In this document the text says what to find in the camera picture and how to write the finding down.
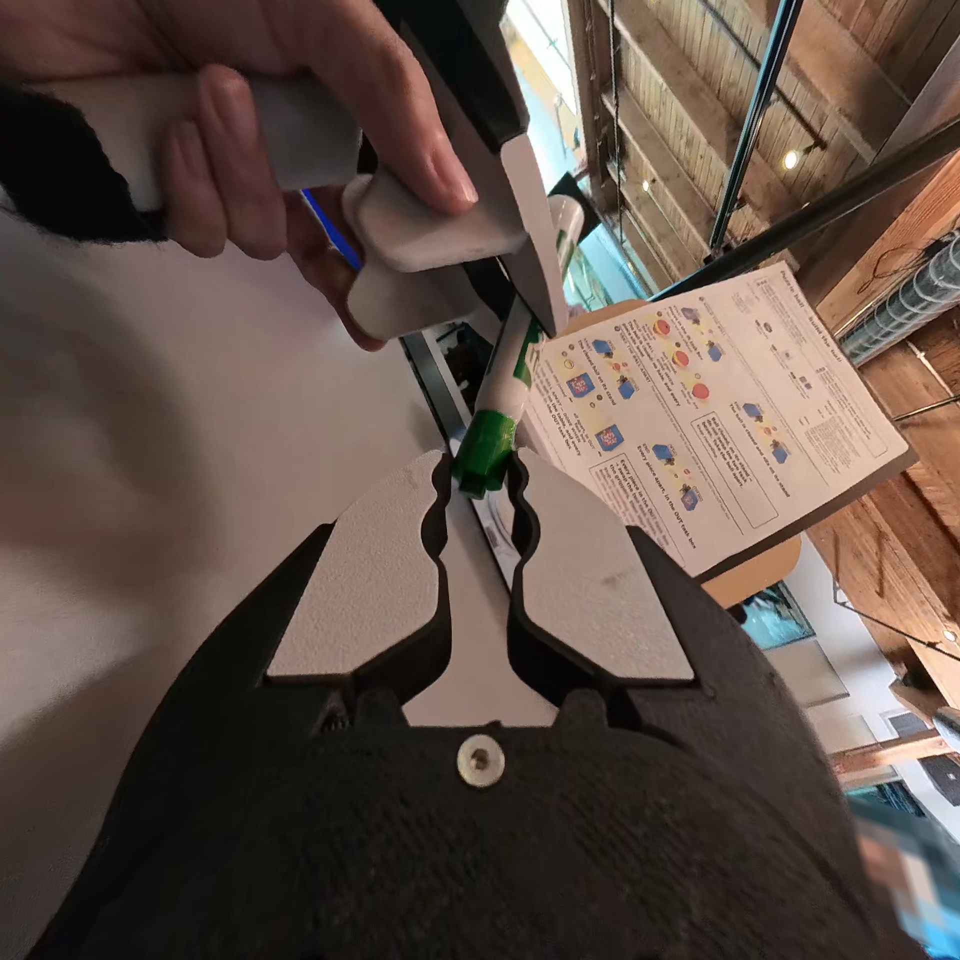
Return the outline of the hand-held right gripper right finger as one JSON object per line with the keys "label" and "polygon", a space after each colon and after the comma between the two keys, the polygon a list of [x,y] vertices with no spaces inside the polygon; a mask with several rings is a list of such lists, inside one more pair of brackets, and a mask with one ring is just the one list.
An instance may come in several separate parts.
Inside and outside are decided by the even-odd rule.
{"label": "hand-held right gripper right finger", "polygon": [[511,538],[508,658],[559,708],[592,690],[684,688],[695,672],[628,528],[599,496],[529,448],[508,469]]}

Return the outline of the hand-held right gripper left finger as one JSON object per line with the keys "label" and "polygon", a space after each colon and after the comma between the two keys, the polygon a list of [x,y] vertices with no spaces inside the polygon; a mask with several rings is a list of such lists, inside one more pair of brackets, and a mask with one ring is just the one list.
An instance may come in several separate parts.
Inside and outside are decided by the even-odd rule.
{"label": "hand-held right gripper left finger", "polygon": [[406,706],[451,658],[448,542],[451,457],[429,450],[389,473],[332,526],[282,631],[265,682],[387,690]]}

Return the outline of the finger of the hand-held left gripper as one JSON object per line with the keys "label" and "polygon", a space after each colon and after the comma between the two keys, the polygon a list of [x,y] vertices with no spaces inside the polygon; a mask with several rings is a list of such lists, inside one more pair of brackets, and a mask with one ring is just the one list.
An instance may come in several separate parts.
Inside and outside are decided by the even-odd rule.
{"label": "finger of the hand-held left gripper", "polygon": [[549,338],[563,334],[569,322],[556,248],[557,232],[535,152],[526,133],[500,149],[500,162],[517,208],[524,239],[502,257],[510,282]]}

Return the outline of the green dry erase marker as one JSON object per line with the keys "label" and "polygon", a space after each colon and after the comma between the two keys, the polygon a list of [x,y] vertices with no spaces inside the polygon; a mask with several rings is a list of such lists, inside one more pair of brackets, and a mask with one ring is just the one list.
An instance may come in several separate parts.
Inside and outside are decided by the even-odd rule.
{"label": "green dry erase marker", "polygon": [[[560,329],[564,330],[570,319],[564,282],[588,220],[589,204],[573,181],[567,192],[551,192],[548,208],[556,230],[563,321]],[[517,294],[487,364],[472,419],[454,456],[452,475],[465,497],[480,501],[502,489],[542,349],[552,336]]]}

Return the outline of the teal metal rod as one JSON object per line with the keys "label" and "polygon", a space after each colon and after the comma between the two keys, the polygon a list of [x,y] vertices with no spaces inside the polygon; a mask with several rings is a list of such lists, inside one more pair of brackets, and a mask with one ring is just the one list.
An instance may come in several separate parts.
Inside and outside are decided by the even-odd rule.
{"label": "teal metal rod", "polygon": [[709,246],[714,256],[719,255],[725,242],[727,228],[734,215],[740,190],[757,144],[763,115],[777,89],[777,80],[803,5],[803,1],[780,1],[776,9],[766,50],[752,90],[747,116],[729,168],[725,192],[711,232]]}

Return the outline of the black metal beam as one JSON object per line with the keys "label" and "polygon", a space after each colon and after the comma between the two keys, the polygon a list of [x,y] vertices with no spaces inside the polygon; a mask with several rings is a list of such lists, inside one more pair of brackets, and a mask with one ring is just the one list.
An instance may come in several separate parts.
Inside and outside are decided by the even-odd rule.
{"label": "black metal beam", "polygon": [[652,304],[726,282],[757,268],[822,229],[873,202],[882,194],[942,162],[959,148],[959,119],[953,118],[892,156],[840,184],[802,209],[776,222],[733,250],[722,254],[653,295]]}

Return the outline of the silver ventilation duct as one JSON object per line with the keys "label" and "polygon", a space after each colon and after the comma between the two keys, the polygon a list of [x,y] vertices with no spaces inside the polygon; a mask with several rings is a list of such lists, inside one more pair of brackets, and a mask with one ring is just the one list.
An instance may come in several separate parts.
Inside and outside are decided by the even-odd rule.
{"label": "silver ventilation duct", "polygon": [[958,302],[959,230],[954,228],[932,241],[917,265],[888,293],[856,313],[834,339],[846,359],[859,368]]}

